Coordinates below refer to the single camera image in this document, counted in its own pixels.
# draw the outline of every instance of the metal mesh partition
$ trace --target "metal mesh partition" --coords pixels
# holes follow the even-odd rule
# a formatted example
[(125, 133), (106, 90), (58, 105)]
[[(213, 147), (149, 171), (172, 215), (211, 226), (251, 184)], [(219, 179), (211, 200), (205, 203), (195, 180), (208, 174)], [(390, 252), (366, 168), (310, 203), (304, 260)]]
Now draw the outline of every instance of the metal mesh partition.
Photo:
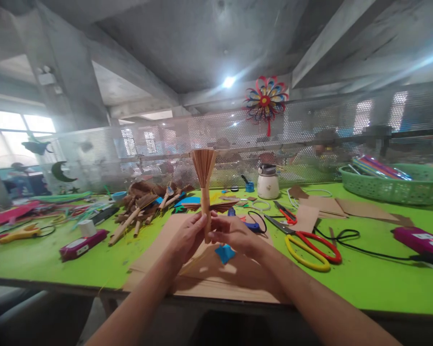
[[(433, 83), (288, 102), (271, 123), (271, 137), (267, 124), (253, 124), (245, 114), (234, 110), (55, 135), (49, 137), (55, 154), (45, 154), (41, 165), (57, 192), (61, 184), (48, 172), (60, 160), (86, 190), (120, 190), (147, 178), (198, 186), (189, 152), (207, 147), (218, 150), (212, 188), (243, 186), (241, 174), (256, 181), (262, 162), (283, 166), (281, 185), (340, 180), (337, 168), (360, 153), (383, 152), (381, 159), (390, 162), (433, 162)], [(391, 126), (393, 139), (384, 151), (376, 144), (379, 135), (366, 132), (370, 125)]]

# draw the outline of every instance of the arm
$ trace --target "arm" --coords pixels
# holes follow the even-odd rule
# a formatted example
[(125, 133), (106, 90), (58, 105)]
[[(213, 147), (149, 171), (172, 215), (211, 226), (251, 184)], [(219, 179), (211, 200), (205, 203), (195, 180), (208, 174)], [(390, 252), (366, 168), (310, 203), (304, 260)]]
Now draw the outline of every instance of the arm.
[(138, 286), (88, 340), (87, 346), (138, 345), (161, 300), (184, 263), (204, 239), (206, 215), (196, 214), (178, 231)]
[(212, 241), (227, 243), (256, 260), (278, 280), (285, 294), (325, 345), (400, 345), (346, 300), (258, 238), (239, 218), (212, 218)]

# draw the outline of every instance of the tape roll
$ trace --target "tape roll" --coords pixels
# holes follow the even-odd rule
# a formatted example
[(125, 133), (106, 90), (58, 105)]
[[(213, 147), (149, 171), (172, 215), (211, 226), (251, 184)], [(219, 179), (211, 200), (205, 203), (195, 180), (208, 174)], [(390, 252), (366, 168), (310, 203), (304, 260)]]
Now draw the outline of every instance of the tape roll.
[(93, 220), (84, 220), (78, 223), (78, 227), (82, 233), (82, 237), (91, 237), (96, 234), (96, 227)]

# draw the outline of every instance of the blue cup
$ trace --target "blue cup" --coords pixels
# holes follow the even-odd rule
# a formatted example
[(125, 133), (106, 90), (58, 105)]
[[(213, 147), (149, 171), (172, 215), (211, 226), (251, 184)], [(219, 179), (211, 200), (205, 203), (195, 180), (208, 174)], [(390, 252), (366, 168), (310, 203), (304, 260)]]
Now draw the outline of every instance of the blue cup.
[(125, 197), (127, 195), (126, 191), (122, 191), (122, 192), (116, 192), (114, 194), (111, 195), (112, 200), (114, 202), (120, 202), (122, 200), (123, 197)]
[(255, 192), (255, 185), (253, 182), (245, 183), (245, 192)]

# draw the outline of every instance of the concrete ceiling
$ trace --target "concrete ceiling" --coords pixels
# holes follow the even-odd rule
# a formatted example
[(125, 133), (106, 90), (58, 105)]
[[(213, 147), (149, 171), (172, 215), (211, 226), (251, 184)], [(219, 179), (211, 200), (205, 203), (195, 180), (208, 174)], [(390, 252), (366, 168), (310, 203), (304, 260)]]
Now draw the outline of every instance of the concrete ceiling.
[[(260, 75), (291, 82), (291, 99), (433, 80), (433, 65), (409, 78), (433, 56), (433, 0), (41, 1), (87, 36), (118, 118), (238, 109)], [(35, 83), (23, 54), (0, 12), (0, 74)]]
[[(108, 69), (93, 62), (101, 97), (106, 106), (138, 101), (151, 95)], [(0, 61), (0, 74), (36, 85), (34, 74), (26, 55)]]
[(343, 0), (154, 0), (98, 22), (178, 93), (292, 71)]

